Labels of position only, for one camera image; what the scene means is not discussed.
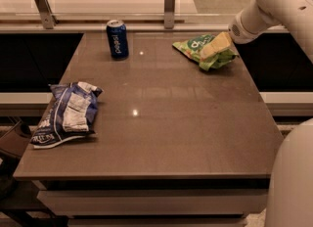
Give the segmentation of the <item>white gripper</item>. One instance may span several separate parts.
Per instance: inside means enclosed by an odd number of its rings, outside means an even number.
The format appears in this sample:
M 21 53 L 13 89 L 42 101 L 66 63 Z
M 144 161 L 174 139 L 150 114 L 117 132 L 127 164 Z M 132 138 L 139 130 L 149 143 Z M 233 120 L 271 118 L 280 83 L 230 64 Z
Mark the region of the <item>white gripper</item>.
M 228 49 L 232 40 L 237 44 L 247 44 L 255 40 L 268 27 L 269 24 L 263 20 L 258 8 L 243 9 L 235 15 L 229 24 L 229 33 L 219 33 L 212 41 L 202 47 L 201 58 L 207 59 Z

